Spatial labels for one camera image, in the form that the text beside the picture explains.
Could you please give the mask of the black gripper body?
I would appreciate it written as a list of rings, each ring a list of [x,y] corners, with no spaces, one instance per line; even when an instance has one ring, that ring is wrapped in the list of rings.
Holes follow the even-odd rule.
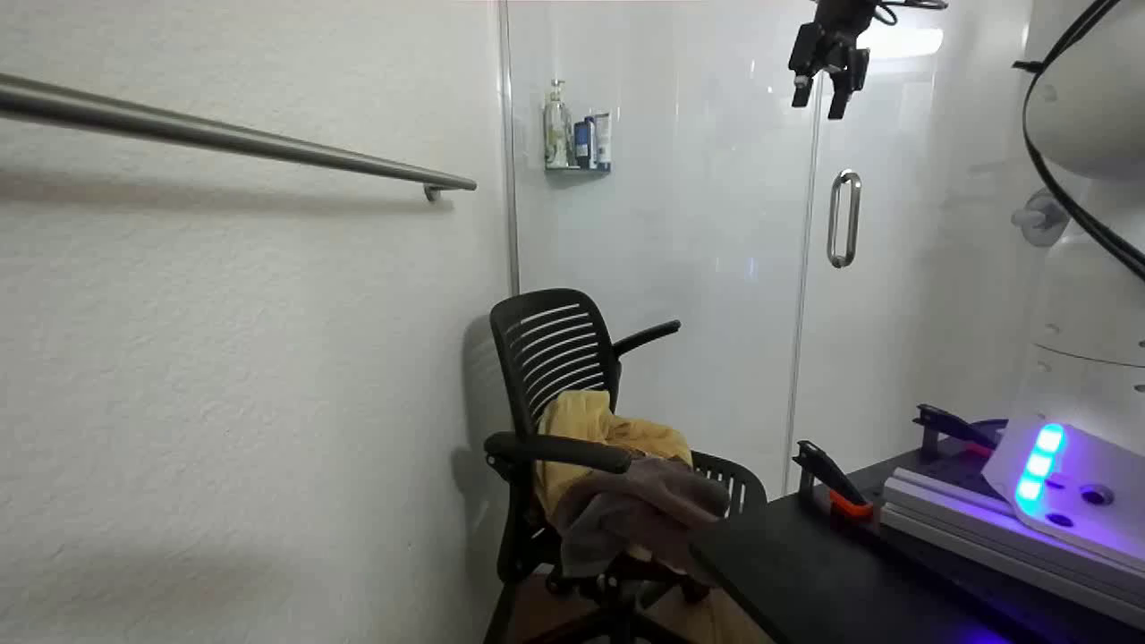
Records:
[[[880,0],[815,0],[811,42],[818,61],[841,61],[878,18]]]

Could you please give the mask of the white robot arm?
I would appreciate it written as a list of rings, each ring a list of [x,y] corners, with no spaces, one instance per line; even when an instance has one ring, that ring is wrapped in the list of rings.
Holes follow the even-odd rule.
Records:
[[[1005,424],[1013,518],[1143,561],[1145,0],[818,0],[799,425],[865,466]]]

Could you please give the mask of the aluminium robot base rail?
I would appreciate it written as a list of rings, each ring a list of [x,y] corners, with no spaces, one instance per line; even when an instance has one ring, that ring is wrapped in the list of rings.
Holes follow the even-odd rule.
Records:
[[[1057,599],[1145,628],[1145,514],[1093,506],[1076,488],[1047,491],[1045,514],[1018,514],[991,495],[895,470],[880,522]]]

